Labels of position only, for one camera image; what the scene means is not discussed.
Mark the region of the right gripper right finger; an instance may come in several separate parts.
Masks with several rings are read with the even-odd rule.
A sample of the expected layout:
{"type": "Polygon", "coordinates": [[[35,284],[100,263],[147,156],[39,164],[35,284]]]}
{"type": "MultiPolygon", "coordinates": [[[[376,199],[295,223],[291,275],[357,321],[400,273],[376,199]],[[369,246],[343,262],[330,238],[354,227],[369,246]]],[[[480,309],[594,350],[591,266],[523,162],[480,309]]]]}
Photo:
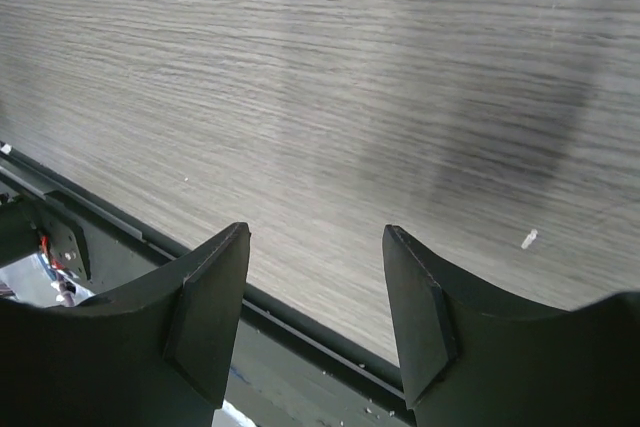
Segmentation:
{"type": "Polygon", "coordinates": [[[420,426],[635,426],[639,296],[572,311],[503,290],[404,229],[383,234],[405,401],[420,426]]]}

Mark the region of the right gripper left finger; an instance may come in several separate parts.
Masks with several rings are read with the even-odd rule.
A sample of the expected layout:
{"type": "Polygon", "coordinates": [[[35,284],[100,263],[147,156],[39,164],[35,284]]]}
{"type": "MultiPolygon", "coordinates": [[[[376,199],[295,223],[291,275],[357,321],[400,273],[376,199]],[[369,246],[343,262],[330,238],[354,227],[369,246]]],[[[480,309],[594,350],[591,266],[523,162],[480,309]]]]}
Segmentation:
{"type": "Polygon", "coordinates": [[[208,426],[224,400],[250,231],[75,307],[1,304],[5,426],[208,426]]]}

